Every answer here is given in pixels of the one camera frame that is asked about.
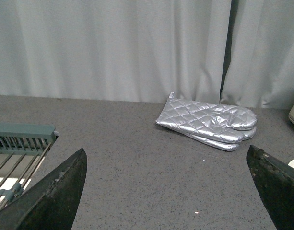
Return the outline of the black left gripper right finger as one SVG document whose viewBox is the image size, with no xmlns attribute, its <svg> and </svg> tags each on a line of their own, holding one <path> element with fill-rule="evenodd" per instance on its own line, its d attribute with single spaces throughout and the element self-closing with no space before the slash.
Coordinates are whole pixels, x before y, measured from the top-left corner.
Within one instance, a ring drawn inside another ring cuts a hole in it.
<svg viewBox="0 0 294 230">
<path fill-rule="evenodd" d="M 254 145 L 250 145 L 246 161 L 276 229 L 294 230 L 294 168 Z"/>
</svg>

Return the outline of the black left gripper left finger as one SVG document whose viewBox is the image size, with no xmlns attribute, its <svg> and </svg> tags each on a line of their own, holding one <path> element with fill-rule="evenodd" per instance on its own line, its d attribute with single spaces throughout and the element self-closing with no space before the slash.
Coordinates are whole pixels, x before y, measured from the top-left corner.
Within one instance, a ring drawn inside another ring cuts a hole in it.
<svg viewBox="0 0 294 230">
<path fill-rule="evenodd" d="M 70 230 L 86 172 L 87 155 L 79 149 L 0 211 L 0 230 Z"/>
</svg>

